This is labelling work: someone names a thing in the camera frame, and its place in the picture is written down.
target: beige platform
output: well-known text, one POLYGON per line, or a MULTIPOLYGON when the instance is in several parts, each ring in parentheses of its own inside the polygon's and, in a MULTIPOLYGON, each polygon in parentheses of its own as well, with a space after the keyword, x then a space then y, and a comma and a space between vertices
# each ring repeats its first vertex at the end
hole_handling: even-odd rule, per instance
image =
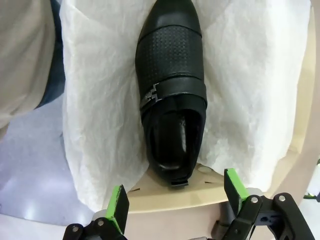
MULTIPOLYGON (((320 153, 319 63, 315 68, 316 31, 318 36, 320 34, 320 2, 314 1, 313 6, 315 18, 311 13, 307 49, 298 84, 293 139, 286 157, 279 161, 275 169, 270 189, 265 193, 267 197, 272 197, 288 192, 297 203, 305 193, 320 153)), ((199 166, 185 189, 170 190, 149 170, 128 195, 130 215, 125 233, 131 240, 209 237, 215 221, 219 219, 217 203, 227 200, 223 176, 212 170, 202 173, 199 166)), ((271 237, 263 228, 257 229, 255 236, 254 240, 271 237)))

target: shoe insole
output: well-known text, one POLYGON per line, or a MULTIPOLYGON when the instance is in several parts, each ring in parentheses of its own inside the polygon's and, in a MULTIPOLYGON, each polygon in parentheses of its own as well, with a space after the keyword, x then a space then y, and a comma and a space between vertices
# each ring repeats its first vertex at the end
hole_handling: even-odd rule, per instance
POLYGON ((196 158, 201 118, 192 110, 162 115, 151 131, 152 155, 164 171, 182 169, 196 158))

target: gray floor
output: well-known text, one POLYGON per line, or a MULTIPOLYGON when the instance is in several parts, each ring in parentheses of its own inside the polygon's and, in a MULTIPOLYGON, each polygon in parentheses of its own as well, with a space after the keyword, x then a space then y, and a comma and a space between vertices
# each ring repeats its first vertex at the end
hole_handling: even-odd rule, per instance
POLYGON ((87 224, 64 154, 62 97, 16 118, 0 143, 0 214, 55 225, 87 224))

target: gray fabric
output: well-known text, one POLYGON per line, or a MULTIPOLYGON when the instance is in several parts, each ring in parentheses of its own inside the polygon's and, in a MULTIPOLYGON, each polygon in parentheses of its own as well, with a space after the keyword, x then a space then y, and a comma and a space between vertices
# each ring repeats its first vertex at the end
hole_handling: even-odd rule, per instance
POLYGON ((0 134, 44 96, 55 45, 49 1, 0 0, 0 134))
POLYGON ((60 4, 56 0, 51 0, 51 8, 55 28, 54 52, 48 82, 45 87, 43 98, 37 108, 52 102, 65 91, 66 75, 64 69, 61 21, 59 16, 60 4))

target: black leather shoe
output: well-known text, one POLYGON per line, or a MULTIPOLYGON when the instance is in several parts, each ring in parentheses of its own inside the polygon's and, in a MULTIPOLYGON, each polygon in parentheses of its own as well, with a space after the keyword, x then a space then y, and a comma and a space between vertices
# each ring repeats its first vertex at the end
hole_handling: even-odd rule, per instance
POLYGON ((149 163, 171 185, 187 185, 207 108, 202 35, 191 0, 156 1, 139 36, 135 70, 149 163))

